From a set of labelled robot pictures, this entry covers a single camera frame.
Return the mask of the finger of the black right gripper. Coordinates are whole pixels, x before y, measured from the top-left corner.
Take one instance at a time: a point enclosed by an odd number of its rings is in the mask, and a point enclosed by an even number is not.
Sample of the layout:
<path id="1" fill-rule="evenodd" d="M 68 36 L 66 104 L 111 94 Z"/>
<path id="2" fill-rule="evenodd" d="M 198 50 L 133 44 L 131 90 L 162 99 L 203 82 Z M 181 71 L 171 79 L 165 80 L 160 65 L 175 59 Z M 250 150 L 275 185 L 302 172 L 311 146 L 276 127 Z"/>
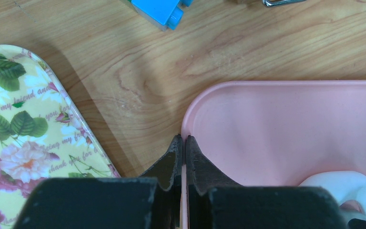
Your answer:
<path id="1" fill-rule="evenodd" d="M 366 229 L 366 220 L 351 219 L 347 225 L 349 229 Z"/>

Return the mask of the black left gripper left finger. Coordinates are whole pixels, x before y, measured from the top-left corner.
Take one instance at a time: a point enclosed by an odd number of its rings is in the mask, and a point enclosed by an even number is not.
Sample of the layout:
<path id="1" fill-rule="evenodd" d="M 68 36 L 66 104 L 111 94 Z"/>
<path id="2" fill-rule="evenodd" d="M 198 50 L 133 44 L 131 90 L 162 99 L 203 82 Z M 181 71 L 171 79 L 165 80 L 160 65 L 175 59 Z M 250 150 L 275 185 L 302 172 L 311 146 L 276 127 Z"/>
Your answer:
<path id="1" fill-rule="evenodd" d="M 17 229 L 175 229 L 180 226 L 183 140 L 138 177 L 49 178 L 22 208 Z"/>

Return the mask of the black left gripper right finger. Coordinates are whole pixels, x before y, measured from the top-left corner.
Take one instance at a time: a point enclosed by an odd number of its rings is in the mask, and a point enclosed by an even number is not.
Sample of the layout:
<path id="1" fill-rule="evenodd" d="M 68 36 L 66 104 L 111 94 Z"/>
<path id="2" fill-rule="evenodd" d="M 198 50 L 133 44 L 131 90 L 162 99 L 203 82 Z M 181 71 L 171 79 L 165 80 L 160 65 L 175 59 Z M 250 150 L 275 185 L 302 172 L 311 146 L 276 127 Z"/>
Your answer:
<path id="1" fill-rule="evenodd" d="M 187 224 L 191 229 L 345 229 L 334 198 L 317 187 L 243 186 L 186 139 Z"/>

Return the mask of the white dough ball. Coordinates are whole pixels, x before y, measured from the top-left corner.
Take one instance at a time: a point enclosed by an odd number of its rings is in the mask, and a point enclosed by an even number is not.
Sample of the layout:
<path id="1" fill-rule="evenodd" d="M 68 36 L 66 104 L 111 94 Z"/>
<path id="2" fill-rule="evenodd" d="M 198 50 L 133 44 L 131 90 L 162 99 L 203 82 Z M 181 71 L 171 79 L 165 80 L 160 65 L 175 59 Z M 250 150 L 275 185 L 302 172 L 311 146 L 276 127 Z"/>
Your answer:
<path id="1" fill-rule="evenodd" d="M 321 187 L 336 200 L 345 222 L 366 221 L 366 176 L 355 171 L 332 171 L 313 175 L 300 186 Z"/>

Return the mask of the pink rectangular tray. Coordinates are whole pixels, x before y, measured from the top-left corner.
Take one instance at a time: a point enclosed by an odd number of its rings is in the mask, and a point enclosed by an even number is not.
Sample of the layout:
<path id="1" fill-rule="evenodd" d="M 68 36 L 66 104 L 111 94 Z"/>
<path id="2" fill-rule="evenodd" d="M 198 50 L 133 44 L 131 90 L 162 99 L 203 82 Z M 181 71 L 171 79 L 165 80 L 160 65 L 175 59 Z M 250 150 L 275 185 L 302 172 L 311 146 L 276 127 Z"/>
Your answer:
<path id="1" fill-rule="evenodd" d="M 297 186 L 328 171 L 366 176 L 366 81 L 217 84 L 189 106 L 181 133 L 244 186 Z"/>

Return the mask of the wooden dough roller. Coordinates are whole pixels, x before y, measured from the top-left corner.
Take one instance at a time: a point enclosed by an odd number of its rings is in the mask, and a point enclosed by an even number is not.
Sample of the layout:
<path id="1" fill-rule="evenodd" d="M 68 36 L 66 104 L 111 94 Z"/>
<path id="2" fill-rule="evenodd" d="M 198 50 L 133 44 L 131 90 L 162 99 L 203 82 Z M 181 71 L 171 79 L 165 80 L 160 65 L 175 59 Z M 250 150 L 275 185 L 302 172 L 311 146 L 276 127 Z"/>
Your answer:
<path id="1" fill-rule="evenodd" d="M 295 3 L 305 2 L 306 0 L 235 0 L 238 4 L 261 3 L 267 8 L 279 7 Z"/>

